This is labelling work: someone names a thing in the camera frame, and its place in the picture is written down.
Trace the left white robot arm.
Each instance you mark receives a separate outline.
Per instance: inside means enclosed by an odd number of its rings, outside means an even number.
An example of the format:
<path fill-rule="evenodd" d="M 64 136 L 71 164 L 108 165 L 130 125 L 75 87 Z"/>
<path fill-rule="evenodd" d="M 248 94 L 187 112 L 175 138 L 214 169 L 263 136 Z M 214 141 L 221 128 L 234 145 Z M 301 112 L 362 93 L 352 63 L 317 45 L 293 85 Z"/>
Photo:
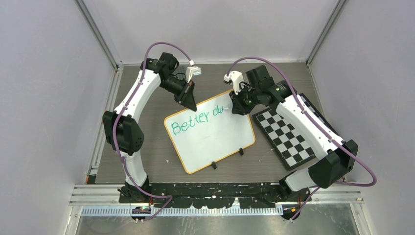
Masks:
<path fill-rule="evenodd" d="M 189 62 L 184 77 L 174 72 L 179 62 L 170 53 L 162 53 L 159 59 L 146 58 L 138 77 L 123 101 L 113 110 L 105 111 L 102 122 L 105 139 L 117 152 L 126 175 L 124 189 L 139 203 L 150 196 L 148 175 L 145 172 L 140 151 L 144 133 L 138 125 L 141 113 L 153 92 L 161 87 L 173 94 L 174 101 L 196 111 L 193 76 L 201 74 L 201 68 Z"/>

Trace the yellow framed whiteboard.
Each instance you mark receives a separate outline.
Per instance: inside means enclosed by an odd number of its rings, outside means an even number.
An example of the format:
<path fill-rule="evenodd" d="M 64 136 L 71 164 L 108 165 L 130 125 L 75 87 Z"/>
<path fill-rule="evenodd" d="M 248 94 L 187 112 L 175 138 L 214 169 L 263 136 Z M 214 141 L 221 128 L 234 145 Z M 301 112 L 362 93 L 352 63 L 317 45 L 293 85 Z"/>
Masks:
<path fill-rule="evenodd" d="M 249 115 L 234 115 L 229 91 L 167 116 L 164 126 L 184 171 L 193 174 L 255 143 Z"/>

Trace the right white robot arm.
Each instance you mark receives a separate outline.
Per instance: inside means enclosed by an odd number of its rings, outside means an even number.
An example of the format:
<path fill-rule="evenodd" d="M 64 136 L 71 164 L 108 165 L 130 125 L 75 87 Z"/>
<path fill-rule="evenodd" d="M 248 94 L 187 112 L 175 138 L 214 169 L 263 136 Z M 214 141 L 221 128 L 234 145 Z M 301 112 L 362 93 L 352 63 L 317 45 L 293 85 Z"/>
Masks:
<path fill-rule="evenodd" d="M 264 65 L 246 72 L 246 76 L 248 83 L 244 82 L 242 73 L 238 71 L 224 75 L 224 82 L 233 86 L 230 93 L 231 112 L 247 115 L 259 104 L 270 107 L 299 132 L 318 158 L 315 164 L 280 180 L 279 194 L 282 199 L 292 201 L 299 190 L 311 186 L 328 188 L 353 169 L 355 160 L 350 154 L 357 153 L 356 142 L 344 141 L 332 132 L 286 81 L 276 83 Z"/>

